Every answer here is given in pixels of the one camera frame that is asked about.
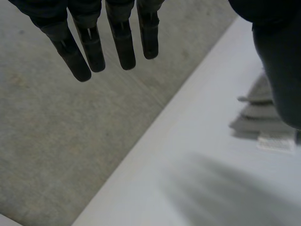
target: white label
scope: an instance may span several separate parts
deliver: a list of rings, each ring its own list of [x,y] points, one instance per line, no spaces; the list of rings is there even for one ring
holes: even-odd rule
[[[296,149],[296,131],[286,133],[261,132],[258,136],[258,148],[294,154]]]

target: white surface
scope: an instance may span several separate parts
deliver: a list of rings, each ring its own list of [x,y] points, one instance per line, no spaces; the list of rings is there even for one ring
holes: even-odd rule
[[[261,70],[251,24],[238,19],[73,226],[188,225],[162,188],[169,171],[180,172],[181,161],[193,153],[263,178],[287,198],[301,200],[300,149],[294,156],[260,151],[256,140],[234,137],[228,127],[243,108],[236,98]]]
[[[22,225],[0,214],[0,226],[22,226]]]

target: folded cloth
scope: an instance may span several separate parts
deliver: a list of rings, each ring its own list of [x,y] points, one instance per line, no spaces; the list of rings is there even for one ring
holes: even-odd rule
[[[238,132],[293,132],[294,128],[277,119],[252,119],[239,116],[230,127]]]
[[[247,105],[240,113],[244,117],[254,118],[254,119],[278,119],[276,108],[272,104],[263,105]]]
[[[259,77],[246,97],[239,97],[238,100],[251,103],[273,103],[272,90],[265,74]]]

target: gray towel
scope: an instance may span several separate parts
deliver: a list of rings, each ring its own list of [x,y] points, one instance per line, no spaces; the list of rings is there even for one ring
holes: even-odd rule
[[[272,104],[267,105],[247,105],[240,113],[244,117],[254,119],[278,119],[280,117],[276,108]]]
[[[281,120],[251,119],[239,116],[230,124],[238,132],[293,132],[294,128]]]
[[[238,100],[251,103],[272,103],[272,90],[265,74],[259,77],[246,97],[239,97]]]

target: gray carpet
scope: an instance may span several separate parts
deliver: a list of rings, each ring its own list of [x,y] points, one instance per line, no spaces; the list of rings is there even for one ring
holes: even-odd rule
[[[235,13],[226,0],[167,0],[159,18],[159,56],[146,60],[132,12],[137,66],[123,71],[103,10],[106,69],[80,83],[29,18],[0,1],[1,214],[70,226]]]

